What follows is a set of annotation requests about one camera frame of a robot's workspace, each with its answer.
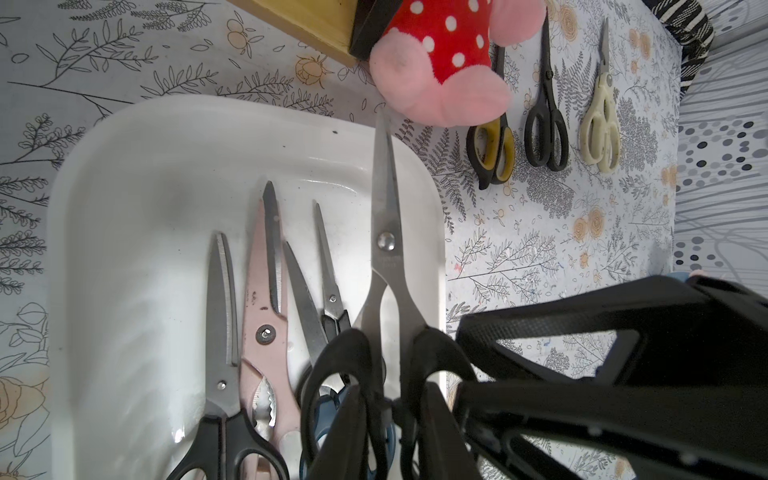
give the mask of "cream kitchen shears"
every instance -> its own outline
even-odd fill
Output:
[[[600,46],[600,74],[594,86],[592,104],[581,122],[579,141],[581,157],[587,165],[597,164],[601,172],[616,171],[621,155],[621,136],[614,102],[614,78],[611,74],[608,19],[603,21]]]

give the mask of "yellow and black scissors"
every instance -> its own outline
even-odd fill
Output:
[[[496,58],[493,70],[504,78],[504,47],[496,45]],[[484,131],[485,156],[479,157],[476,144],[478,132]],[[507,123],[507,114],[489,121],[487,124],[470,127],[467,132],[467,157],[480,180],[480,190],[490,184],[503,184],[512,176],[515,169],[515,138]]]

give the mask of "red polka dot fabric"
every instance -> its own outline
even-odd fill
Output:
[[[442,83],[471,65],[491,66],[488,56],[489,0],[404,0],[385,31],[416,37],[429,53]]]

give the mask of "blue scissor handle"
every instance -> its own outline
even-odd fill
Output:
[[[339,410],[342,402],[346,398],[347,388],[346,386],[341,389],[341,392],[336,393],[331,390],[328,395],[320,396],[317,401],[317,408],[315,409],[315,441],[319,442],[322,437],[328,435],[331,429],[333,420],[336,419],[336,413]],[[389,467],[392,467],[392,461],[395,458],[395,426],[390,423],[386,427],[386,461]],[[306,467],[306,455],[302,453],[301,463],[299,466],[299,476],[301,480],[306,478],[308,468]],[[368,480],[373,480],[376,477],[376,470],[368,470]]]

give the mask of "plush toy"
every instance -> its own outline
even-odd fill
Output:
[[[544,23],[544,0],[403,0],[371,50],[387,105],[422,124],[480,125],[511,101],[491,69],[488,40],[509,46]]]

